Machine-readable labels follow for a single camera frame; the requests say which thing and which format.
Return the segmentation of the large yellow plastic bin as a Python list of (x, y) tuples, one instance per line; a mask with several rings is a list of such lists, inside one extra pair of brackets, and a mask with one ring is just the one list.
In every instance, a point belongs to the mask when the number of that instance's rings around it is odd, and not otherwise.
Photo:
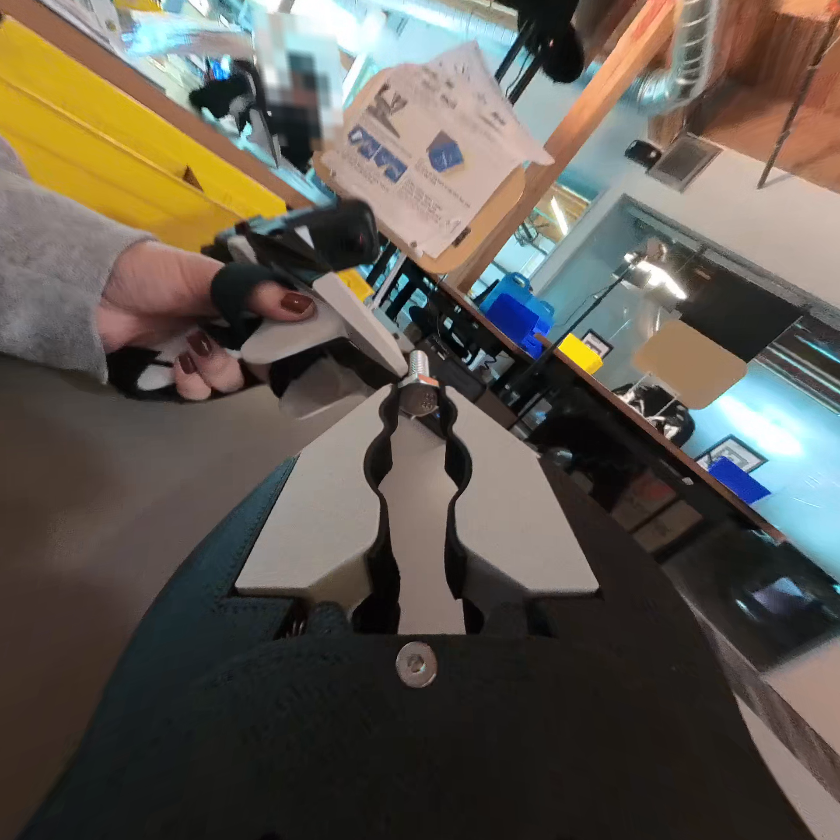
[(38, 184), (177, 248), (199, 251), (240, 221), (287, 209), (264, 185), (7, 15), (1, 134)]

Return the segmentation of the grey wall vent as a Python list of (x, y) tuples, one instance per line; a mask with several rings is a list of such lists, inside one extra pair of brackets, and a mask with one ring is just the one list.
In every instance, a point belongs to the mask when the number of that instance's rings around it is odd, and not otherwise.
[(656, 182), (683, 193), (721, 153), (721, 147), (692, 133), (682, 133), (647, 171)]

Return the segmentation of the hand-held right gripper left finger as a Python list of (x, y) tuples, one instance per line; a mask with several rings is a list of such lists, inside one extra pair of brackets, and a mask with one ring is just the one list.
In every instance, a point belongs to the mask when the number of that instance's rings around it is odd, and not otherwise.
[(238, 595), (334, 602), (398, 601), (386, 502), (395, 387), (375, 392), (295, 459), (245, 564)]

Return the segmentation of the silver steel bolt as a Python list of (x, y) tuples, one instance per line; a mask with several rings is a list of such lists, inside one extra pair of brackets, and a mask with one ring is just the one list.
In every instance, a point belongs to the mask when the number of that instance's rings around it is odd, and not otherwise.
[(396, 384), (401, 413), (411, 418), (426, 417), (438, 409), (439, 382), (432, 376), (427, 354), (413, 350), (408, 355), (407, 373)]

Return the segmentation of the light blue plastic crate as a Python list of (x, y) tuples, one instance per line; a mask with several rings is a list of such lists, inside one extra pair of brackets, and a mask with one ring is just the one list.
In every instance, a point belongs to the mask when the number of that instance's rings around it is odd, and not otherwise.
[(534, 295), (530, 280), (517, 272), (510, 272), (493, 283), (486, 291), (479, 310), (489, 317), (489, 310), (500, 296), (509, 295), (521, 305), (538, 314), (534, 331), (547, 334), (554, 324), (554, 307)]

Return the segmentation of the long wooden table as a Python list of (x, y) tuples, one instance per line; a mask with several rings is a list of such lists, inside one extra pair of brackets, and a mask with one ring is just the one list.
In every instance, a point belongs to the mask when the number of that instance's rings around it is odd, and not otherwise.
[(464, 294), (443, 281), (435, 284), (434, 288), (459, 307), (469, 320), (480, 324), (495, 340), (502, 343), (515, 360), (513, 370), (521, 373), (526, 382), (547, 369), (546, 376), (552, 376), (558, 382), (561, 394), (566, 395), (572, 389), (582, 390), (593, 404), (591, 413), (596, 422), (620, 440), (635, 457), (643, 460), (648, 468), (657, 472), (673, 489), (680, 494), (684, 493), (694, 509), (704, 511), (713, 522), (729, 519), (739, 522), (747, 529), (764, 533), (775, 544), (791, 542), (781, 530), (667, 440), (647, 419), (603, 383), (586, 373), (564, 353), (551, 350), (544, 336), (539, 335), (538, 340), (546, 360), (535, 360), (479, 312)]

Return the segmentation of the person's left hand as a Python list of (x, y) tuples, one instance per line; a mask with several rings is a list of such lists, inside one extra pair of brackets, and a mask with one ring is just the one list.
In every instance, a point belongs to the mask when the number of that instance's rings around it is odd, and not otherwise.
[(113, 388), (134, 400), (202, 403), (269, 381), (217, 341), (212, 285), (226, 268), (211, 257), (155, 241), (115, 262), (94, 323)]

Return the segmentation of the black padded chair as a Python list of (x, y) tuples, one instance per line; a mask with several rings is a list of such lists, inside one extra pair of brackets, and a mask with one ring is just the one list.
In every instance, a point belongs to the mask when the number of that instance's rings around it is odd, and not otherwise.
[(659, 385), (628, 383), (612, 393), (678, 448), (684, 447), (696, 430), (688, 408)]

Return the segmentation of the silver air duct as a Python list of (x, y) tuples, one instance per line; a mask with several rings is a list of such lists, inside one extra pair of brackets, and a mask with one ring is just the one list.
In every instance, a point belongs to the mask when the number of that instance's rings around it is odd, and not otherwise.
[(649, 117), (693, 102), (704, 91), (715, 57), (720, 1), (682, 2), (668, 68), (640, 77), (635, 105)]

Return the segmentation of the white instruction sheet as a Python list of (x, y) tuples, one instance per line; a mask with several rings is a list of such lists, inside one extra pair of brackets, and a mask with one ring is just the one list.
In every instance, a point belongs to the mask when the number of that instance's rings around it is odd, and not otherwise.
[(366, 202), (380, 229), (435, 260), (511, 175), (551, 163), (470, 40), (370, 79), (317, 172), (333, 193)]

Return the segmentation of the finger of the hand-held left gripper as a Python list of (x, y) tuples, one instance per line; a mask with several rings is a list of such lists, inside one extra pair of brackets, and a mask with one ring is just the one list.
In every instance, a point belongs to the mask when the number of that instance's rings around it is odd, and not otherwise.
[(272, 364), (335, 340), (348, 340), (367, 359), (397, 377), (407, 374), (398, 342), (338, 275), (328, 273), (316, 279), (308, 294), (316, 305), (314, 316), (301, 322), (264, 321), (239, 352), (244, 362)]
[(394, 372), (369, 360), (350, 366), (335, 358), (288, 358), (277, 362), (279, 409), (295, 421), (314, 420), (333, 412), (347, 413), (396, 382)]

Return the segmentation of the studio light on stand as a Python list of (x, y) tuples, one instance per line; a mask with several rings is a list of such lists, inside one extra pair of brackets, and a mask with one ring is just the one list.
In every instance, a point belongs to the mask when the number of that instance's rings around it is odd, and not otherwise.
[(659, 296), (665, 300), (665, 305), (671, 308), (676, 308), (679, 302), (689, 299), (688, 291), (665, 264), (668, 253), (667, 247), (654, 239), (651, 239), (647, 244), (648, 248), (644, 250), (636, 250), (625, 254), (623, 261), (612, 274), (612, 281), (603, 289), (590, 295), (591, 304), (580, 313), (576, 320), (563, 324), (568, 329), (558, 336), (550, 346), (544, 348), (538, 359), (530, 364), (516, 381), (511, 383), (513, 391), (523, 394), (526, 385), (543, 373), (551, 360), (559, 358), (563, 362), (568, 361), (557, 353), (560, 342), (567, 334), (574, 335), (577, 327), (603, 303), (614, 289), (622, 284), (633, 286), (648, 297)]

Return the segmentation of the black flat panel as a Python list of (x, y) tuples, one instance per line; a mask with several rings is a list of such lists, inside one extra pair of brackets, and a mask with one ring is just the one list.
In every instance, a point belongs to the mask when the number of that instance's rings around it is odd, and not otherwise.
[(742, 361), (760, 355), (803, 314), (800, 307), (715, 266), (689, 266), (680, 320)]

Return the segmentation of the blue storage bin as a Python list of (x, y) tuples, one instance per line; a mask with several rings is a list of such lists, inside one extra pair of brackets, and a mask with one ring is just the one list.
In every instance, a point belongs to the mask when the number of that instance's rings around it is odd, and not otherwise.
[(520, 350), (533, 359), (539, 357), (539, 341), (534, 339), (539, 313), (510, 294), (500, 294), (485, 312), (486, 318)]
[(708, 473), (748, 506), (771, 496), (770, 489), (726, 456), (715, 458)]

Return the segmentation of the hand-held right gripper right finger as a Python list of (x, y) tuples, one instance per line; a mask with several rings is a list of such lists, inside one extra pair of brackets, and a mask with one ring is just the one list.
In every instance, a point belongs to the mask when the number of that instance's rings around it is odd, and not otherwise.
[(465, 618), (595, 595), (598, 581), (535, 452), (448, 386), (441, 430), (455, 485), (444, 570)]

